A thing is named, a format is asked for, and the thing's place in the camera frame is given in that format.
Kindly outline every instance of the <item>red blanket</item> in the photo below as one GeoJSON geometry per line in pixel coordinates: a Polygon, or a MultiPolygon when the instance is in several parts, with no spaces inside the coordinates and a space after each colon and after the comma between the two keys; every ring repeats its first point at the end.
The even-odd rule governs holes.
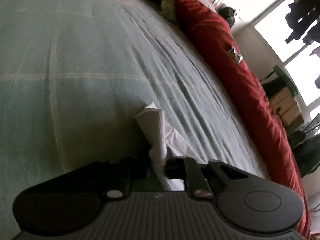
{"type": "Polygon", "coordinates": [[[233,54],[228,53],[232,47],[240,53],[228,23],[197,0],[176,0],[175,7],[181,29],[226,88],[266,163],[270,178],[302,198],[305,210],[297,231],[308,238],[311,213],[286,131],[246,62],[239,64],[233,54]]]}

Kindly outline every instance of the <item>light blue bedsheet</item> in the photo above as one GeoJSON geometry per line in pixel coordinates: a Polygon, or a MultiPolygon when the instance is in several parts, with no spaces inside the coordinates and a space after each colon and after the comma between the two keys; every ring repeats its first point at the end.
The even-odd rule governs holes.
{"type": "Polygon", "coordinates": [[[146,0],[0,0],[0,239],[27,187],[149,149],[155,102],[204,161],[266,176],[216,76],[146,0]]]}

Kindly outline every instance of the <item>white wall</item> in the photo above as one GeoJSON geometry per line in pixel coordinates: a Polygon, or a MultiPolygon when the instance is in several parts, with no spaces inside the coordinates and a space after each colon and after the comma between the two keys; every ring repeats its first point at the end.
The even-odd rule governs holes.
{"type": "Polygon", "coordinates": [[[240,31],[275,1],[276,0],[224,0],[224,4],[236,9],[238,13],[235,25],[232,27],[232,33],[240,31]]]}
{"type": "Polygon", "coordinates": [[[261,40],[258,33],[249,26],[238,32],[234,38],[244,60],[258,79],[265,78],[273,71],[273,67],[279,64],[279,58],[271,47],[261,40]]]}

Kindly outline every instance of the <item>metal screw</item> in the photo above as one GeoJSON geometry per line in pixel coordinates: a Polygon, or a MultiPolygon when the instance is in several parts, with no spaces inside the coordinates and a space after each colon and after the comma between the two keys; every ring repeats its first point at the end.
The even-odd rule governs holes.
{"type": "Polygon", "coordinates": [[[107,196],[109,198],[121,198],[123,196],[123,193],[120,190],[109,190],[107,192],[107,196]]]}
{"type": "Polygon", "coordinates": [[[211,196],[211,193],[205,189],[197,189],[195,191],[195,196],[199,198],[207,198],[211,196]]]}

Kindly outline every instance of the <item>bright window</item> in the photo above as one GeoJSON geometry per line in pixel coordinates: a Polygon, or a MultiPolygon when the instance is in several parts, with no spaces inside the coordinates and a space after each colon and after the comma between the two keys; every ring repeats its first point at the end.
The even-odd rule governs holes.
{"type": "MultiPolygon", "coordinates": [[[[285,39],[292,33],[292,29],[285,19],[285,16],[291,12],[288,6],[291,3],[293,3],[293,0],[285,0],[255,25],[255,29],[271,46],[282,62],[285,62],[304,46],[303,37],[317,24],[317,21],[313,22],[300,40],[292,40],[289,44],[286,44],[285,39]]],[[[320,76],[320,59],[316,55],[310,57],[309,54],[319,45],[314,42],[285,66],[297,86],[304,104],[310,111],[311,118],[320,113],[320,106],[312,105],[314,109],[308,107],[312,102],[320,98],[320,89],[315,85],[316,78],[320,76]]]]}
{"type": "Polygon", "coordinates": [[[306,106],[320,97],[320,89],[315,84],[316,78],[320,76],[320,59],[317,55],[309,56],[318,46],[319,44],[314,42],[285,67],[306,106]]]}

